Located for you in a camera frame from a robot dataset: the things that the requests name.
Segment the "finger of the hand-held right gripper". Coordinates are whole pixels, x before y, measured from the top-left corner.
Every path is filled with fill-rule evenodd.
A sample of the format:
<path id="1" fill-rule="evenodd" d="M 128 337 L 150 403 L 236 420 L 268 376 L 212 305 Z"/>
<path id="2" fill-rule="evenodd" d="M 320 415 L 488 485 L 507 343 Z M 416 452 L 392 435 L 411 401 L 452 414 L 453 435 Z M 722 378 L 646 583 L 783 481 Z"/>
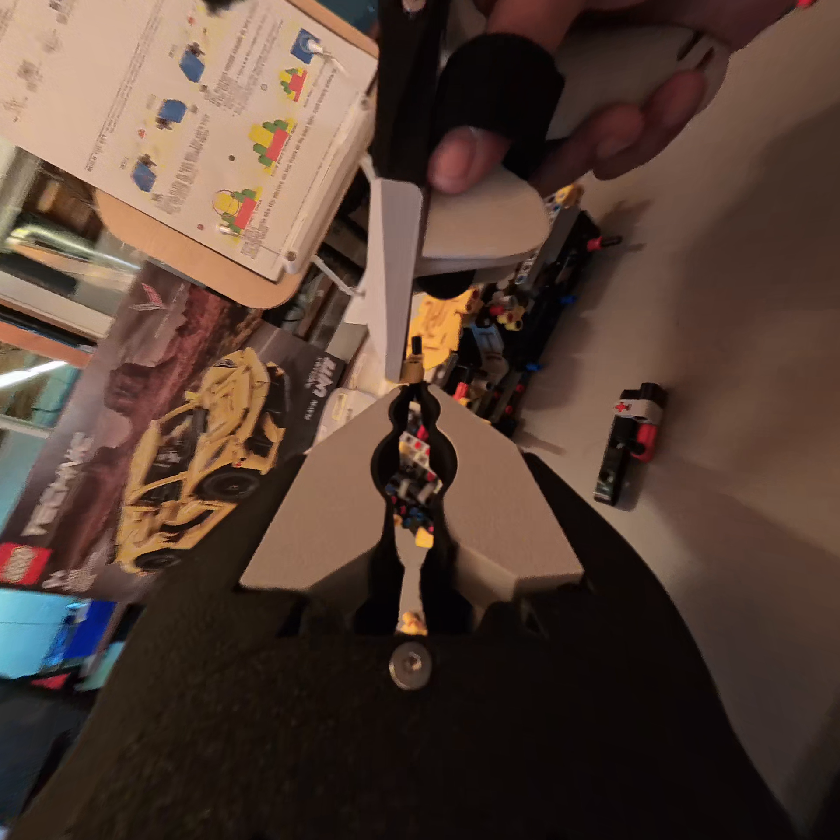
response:
<path id="1" fill-rule="evenodd" d="M 373 180 L 364 315 L 383 377 L 390 382 L 399 382 L 403 376 L 423 220 L 424 194 L 417 185 L 381 177 Z"/>

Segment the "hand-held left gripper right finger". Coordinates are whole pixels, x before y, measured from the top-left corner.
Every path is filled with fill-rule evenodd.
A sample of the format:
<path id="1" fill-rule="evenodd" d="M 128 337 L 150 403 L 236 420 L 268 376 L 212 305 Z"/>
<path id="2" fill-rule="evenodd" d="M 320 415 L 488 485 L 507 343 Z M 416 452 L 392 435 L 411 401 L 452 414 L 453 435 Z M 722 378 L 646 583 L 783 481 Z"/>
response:
<path id="1" fill-rule="evenodd" d="M 470 602 L 511 602 L 579 584 L 583 567 L 519 447 L 440 388 L 428 390 L 457 460 L 443 513 L 458 591 Z"/>

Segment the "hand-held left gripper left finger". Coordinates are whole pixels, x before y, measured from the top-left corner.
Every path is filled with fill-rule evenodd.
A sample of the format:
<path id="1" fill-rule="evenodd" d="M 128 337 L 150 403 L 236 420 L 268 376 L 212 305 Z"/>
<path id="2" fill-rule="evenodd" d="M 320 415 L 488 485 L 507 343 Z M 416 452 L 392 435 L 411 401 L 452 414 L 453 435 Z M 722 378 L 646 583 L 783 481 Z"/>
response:
<path id="1" fill-rule="evenodd" d="M 403 565 L 374 462 L 402 394 L 392 388 L 309 451 L 240 576 L 244 590 L 306 595 L 344 613 L 374 603 L 396 620 Z"/>

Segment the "black toy beam with holes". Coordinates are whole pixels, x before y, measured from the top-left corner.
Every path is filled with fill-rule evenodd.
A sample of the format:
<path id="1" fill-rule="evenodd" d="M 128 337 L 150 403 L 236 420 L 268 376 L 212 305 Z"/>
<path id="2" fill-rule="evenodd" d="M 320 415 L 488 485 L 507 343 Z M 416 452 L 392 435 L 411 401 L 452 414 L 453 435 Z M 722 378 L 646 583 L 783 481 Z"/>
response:
<path id="1" fill-rule="evenodd" d="M 658 424 L 659 430 L 663 422 L 669 395 L 666 389 L 654 382 L 644 382 L 636 389 L 623 390 L 627 396 L 648 396 L 654 398 L 663 408 L 663 414 Z M 594 500 L 610 508 L 616 508 L 627 487 L 632 468 L 643 465 L 631 455 L 630 445 L 634 441 L 637 425 L 629 418 L 616 417 L 612 408 L 612 425 L 606 441 L 601 466 L 598 470 L 594 488 Z"/>

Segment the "grey desk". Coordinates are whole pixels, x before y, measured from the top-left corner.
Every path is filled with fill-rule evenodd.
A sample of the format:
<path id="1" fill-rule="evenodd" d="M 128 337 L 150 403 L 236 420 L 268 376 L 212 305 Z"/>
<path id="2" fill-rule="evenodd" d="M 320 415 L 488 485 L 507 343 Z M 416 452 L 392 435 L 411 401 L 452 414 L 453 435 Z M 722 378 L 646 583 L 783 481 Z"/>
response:
<path id="1" fill-rule="evenodd" d="M 590 503 L 624 388 L 657 382 L 657 454 L 592 504 L 689 626 L 750 758 L 809 827 L 838 772 L 839 2 L 731 60 L 656 159 L 589 180 L 597 256 L 518 441 Z"/>

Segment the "person's right hand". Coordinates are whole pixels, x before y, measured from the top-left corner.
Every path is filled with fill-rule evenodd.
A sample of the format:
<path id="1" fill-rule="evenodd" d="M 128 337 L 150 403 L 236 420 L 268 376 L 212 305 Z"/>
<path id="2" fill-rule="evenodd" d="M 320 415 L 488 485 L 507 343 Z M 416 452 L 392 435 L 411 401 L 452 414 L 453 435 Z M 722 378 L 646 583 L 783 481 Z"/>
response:
<path id="1" fill-rule="evenodd" d="M 699 30 L 738 51 L 795 5 L 785 1 L 484 1 L 473 2 L 487 33 L 523 36 L 555 51 L 572 27 L 607 24 L 678 25 Z M 613 104 L 594 114 L 548 154 L 531 178 L 542 196 L 588 172 L 602 181 L 651 161 L 685 128 L 706 93 L 701 72 L 667 79 L 642 107 Z M 510 142 L 473 127 L 456 128 L 430 157 L 427 178 L 441 193 L 477 185 L 506 157 Z"/>

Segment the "partly built yellow toy car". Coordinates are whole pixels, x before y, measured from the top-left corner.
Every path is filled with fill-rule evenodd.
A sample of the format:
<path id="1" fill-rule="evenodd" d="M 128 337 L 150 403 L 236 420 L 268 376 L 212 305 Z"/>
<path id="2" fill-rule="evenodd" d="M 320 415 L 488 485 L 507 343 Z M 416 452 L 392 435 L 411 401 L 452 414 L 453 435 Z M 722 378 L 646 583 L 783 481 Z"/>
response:
<path id="1" fill-rule="evenodd" d="M 562 316 L 580 296 L 595 255 L 624 243 L 581 207 L 583 187 L 568 185 L 543 201 L 549 236 L 500 279 L 477 281 L 453 300 L 422 295 L 410 337 L 423 337 L 427 382 L 507 438 Z"/>

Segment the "toy car box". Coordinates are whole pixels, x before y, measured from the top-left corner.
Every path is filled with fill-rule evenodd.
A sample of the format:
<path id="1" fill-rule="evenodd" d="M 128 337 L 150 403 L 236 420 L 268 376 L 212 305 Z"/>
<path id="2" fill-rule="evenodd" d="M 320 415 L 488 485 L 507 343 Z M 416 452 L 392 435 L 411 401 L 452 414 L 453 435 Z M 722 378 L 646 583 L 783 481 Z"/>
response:
<path id="1" fill-rule="evenodd" d="M 147 266 L 2 531 L 2 588 L 140 601 L 248 522 L 314 442 L 345 363 Z"/>

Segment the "printed instruction sheet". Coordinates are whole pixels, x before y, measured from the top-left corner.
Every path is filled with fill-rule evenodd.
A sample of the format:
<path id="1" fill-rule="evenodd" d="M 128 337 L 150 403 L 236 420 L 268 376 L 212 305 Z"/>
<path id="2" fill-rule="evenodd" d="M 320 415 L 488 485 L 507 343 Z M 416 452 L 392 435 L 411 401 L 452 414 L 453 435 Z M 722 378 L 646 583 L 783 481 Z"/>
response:
<path id="1" fill-rule="evenodd" d="M 2 2 L 2 138 L 269 281 L 368 141 L 373 43 L 315 2 Z"/>

